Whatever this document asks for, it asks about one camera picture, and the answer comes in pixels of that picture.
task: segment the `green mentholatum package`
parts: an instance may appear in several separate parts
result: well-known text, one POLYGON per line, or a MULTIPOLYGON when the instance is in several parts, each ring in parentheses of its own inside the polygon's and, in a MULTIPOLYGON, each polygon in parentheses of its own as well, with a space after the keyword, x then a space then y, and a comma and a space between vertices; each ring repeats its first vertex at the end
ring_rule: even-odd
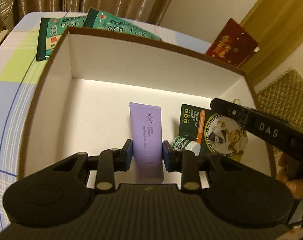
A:
POLYGON ((141 37, 161 41, 160 37, 139 28, 138 26, 130 22, 127 22, 110 13, 104 11, 98 11, 93 8, 89 9, 83 27, 127 33, 127 34, 132 34, 136 36, 141 36, 141 37))
POLYGON ((82 27, 86 16, 42 18, 39 27, 36 60, 47 59, 68 26, 82 27))
POLYGON ((200 143, 199 156, 222 154, 240 162, 248 138, 235 120, 212 110, 183 104, 179 136, 200 143))

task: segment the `checkered tablecloth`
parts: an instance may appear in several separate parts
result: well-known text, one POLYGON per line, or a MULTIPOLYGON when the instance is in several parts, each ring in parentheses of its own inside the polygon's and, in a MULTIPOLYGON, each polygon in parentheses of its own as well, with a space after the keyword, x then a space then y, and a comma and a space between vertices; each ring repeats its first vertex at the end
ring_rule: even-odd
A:
MULTIPOLYGON (((2 206, 5 190, 16 181, 25 117, 47 60, 37 62, 41 17, 72 17, 82 13, 38 12, 26 15, 0 46, 0 231, 9 225, 2 206)), ((204 53, 210 43, 159 26, 132 21, 164 42, 204 53)))

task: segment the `black device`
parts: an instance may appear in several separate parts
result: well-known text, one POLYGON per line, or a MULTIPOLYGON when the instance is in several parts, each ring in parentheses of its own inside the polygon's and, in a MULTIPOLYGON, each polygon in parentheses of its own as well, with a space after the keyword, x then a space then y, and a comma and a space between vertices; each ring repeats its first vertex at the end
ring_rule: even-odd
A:
MULTIPOLYGON (((303 151, 290 143, 303 141, 300 130, 217 98, 211 108, 303 162, 303 151), (263 130, 270 125, 268 136, 261 123, 263 130)), ((128 139, 122 149, 99 156, 76 153, 11 185, 3 206, 12 224, 0 240, 274 240, 289 230, 293 197, 285 185, 222 155, 173 150, 168 141, 162 144, 163 160, 168 172, 181 172, 180 190, 176 184, 120 184, 116 190, 114 172, 128 171, 132 150, 128 139), (209 188, 201 188, 199 171, 206 171, 209 188)))

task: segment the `blue line on tablecloth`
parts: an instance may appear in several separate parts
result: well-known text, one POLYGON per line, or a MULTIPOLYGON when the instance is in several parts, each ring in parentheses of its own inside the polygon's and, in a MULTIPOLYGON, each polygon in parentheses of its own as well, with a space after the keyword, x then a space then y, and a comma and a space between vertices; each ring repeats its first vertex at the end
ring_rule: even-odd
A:
POLYGON ((10 172, 7 172, 7 171, 2 171, 0 170, 1 173, 5 173, 7 175, 11 175, 11 176, 14 176, 14 177, 17 177, 17 175, 13 174, 13 173, 10 173, 10 172))
MULTIPOLYGON (((18 91, 19 91, 19 89, 20 89, 20 87, 21 87, 21 85, 22 85, 22 83, 23 83, 23 80, 24 80, 24 78, 26 77, 26 75, 27 75, 27 73, 28 73, 28 71, 29 71, 29 68, 31 67, 31 65, 32 65, 32 63, 33 63, 33 61, 34 61, 35 58, 36 58, 36 55, 34 56, 34 58, 32 59, 32 61, 30 62, 29 66, 28 66, 28 68, 27 68, 27 70, 26 70, 26 72, 25 72, 25 74, 24 74, 24 76, 23 76, 23 78, 22 78, 22 80, 21 80, 19 86, 18 86, 18 89, 17 89, 17 91, 16 91, 16 93, 15 93, 15 95, 14 95, 13 101, 12 101, 12 103, 11 103, 11 105, 10 105, 10 109, 9 109, 8 114, 7 114, 7 117, 6 117, 4 129, 3 129, 3 133, 2 133, 2 138, 1 138, 1 145, 0 145, 0 161, 1 161, 2 142, 3 142, 3 139, 4 139, 4 134, 5 134, 6 125, 7 125, 8 119, 9 119, 9 117, 10 117, 10 112, 11 112, 11 110, 12 110, 12 108, 13 108, 15 99, 16 99, 17 94, 18 94, 18 91)), ((2 230, 4 230, 4 229, 3 229, 3 224, 2 224, 2 217, 1 217, 1 203, 0 203, 0 222, 1 222, 1 228, 2 228, 2 230)))

